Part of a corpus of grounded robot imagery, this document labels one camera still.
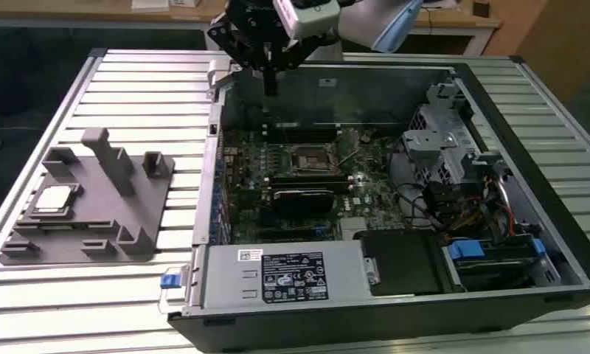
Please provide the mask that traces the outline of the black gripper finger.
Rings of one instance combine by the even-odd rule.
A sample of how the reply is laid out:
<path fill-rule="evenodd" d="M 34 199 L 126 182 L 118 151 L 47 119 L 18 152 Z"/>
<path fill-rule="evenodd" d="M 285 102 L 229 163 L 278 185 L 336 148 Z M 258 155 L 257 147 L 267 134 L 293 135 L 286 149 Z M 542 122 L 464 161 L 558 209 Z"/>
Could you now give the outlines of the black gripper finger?
<path fill-rule="evenodd" d="M 294 69 L 306 58 L 305 40 L 283 40 L 270 43 L 270 95 L 277 95 L 277 76 L 279 72 Z"/>
<path fill-rule="evenodd" d="M 233 30 L 230 22 L 211 24 L 207 35 L 233 61 L 243 69 L 251 69 L 259 74 L 263 93 L 269 97 L 271 95 L 271 66 L 265 54 L 265 43 L 247 38 L 238 30 Z"/>

